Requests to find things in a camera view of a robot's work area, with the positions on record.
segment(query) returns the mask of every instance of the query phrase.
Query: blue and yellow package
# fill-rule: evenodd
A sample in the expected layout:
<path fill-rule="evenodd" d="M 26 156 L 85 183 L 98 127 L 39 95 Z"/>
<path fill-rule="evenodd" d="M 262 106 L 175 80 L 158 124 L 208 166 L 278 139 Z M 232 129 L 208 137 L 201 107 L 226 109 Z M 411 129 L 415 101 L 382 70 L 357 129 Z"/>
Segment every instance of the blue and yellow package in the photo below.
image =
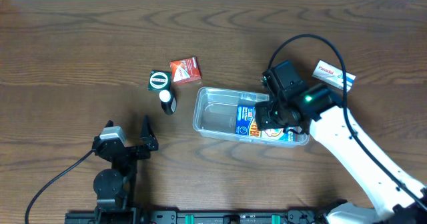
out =
<path fill-rule="evenodd" d="M 264 131 L 258 130 L 255 121 L 255 107 L 248 105 L 238 105 L 236 134 L 279 141 L 295 140 L 295 133 L 291 131 L 284 131 L 283 128 L 267 129 Z"/>

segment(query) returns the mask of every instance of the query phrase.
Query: green box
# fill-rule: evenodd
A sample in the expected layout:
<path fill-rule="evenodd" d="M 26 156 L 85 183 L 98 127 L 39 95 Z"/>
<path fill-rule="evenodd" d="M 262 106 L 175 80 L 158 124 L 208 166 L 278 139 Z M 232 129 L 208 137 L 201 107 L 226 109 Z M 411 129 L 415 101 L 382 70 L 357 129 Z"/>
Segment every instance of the green box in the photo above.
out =
<path fill-rule="evenodd" d="M 169 90 L 171 87 L 171 73 L 167 71 L 151 71 L 148 81 L 148 91 Z"/>

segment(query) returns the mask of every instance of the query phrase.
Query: white oval logo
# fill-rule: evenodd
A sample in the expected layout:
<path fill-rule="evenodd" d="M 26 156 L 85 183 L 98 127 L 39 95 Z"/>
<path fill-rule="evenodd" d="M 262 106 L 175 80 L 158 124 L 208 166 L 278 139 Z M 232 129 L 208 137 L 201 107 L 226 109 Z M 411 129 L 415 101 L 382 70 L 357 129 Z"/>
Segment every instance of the white oval logo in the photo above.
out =
<path fill-rule="evenodd" d="M 163 88 L 167 85 L 167 75 L 165 73 L 154 73 L 150 78 L 149 78 L 149 83 L 151 84 L 151 86 L 153 86 L 156 89 L 160 89 Z"/>

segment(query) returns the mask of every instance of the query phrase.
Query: white bottle cap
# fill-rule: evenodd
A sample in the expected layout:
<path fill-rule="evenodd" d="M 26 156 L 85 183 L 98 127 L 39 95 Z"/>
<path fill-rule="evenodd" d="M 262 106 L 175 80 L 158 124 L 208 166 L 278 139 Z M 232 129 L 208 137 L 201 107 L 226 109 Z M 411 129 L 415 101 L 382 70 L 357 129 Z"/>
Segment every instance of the white bottle cap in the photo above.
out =
<path fill-rule="evenodd" d="M 161 101 L 168 102 L 171 99 L 171 93 L 168 90 L 163 90 L 160 91 L 159 97 Z"/>

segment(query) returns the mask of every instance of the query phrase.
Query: product package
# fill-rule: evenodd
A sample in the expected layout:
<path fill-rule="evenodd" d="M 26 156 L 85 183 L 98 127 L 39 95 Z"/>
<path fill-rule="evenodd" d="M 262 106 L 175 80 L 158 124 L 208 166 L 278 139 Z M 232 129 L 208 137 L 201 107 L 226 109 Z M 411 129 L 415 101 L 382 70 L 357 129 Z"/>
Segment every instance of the product package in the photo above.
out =
<path fill-rule="evenodd" d="M 200 70 L 195 57 L 172 61 L 172 80 L 175 84 L 187 83 L 201 79 Z"/>
<path fill-rule="evenodd" d="M 169 90 L 171 86 L 171 73 L 167 71 L 151 71 L 148 82 L 148 91 Z"/>
<path fill-rule="evenodd" d="M 295 133 L 284 131 L 283 128 L 258 130 L 255 120 L 255 107 L 238 105 L 236 117 L 236 134 L 278 141 L 295 141 Z"/>
<path fill-rule="evenodd" d="M 347 91 L 352 88 L 355 75 L 346 73 L 347 76 Z M 339 89 L 343 89 L 344 80 L 342 78 L 342 70 L 334 67 L 333 65 L 327 64 L 320 60 L 316 69 L 314 69 L 313 77 L 320 79 L 326 83 L 333 85 Z"/>

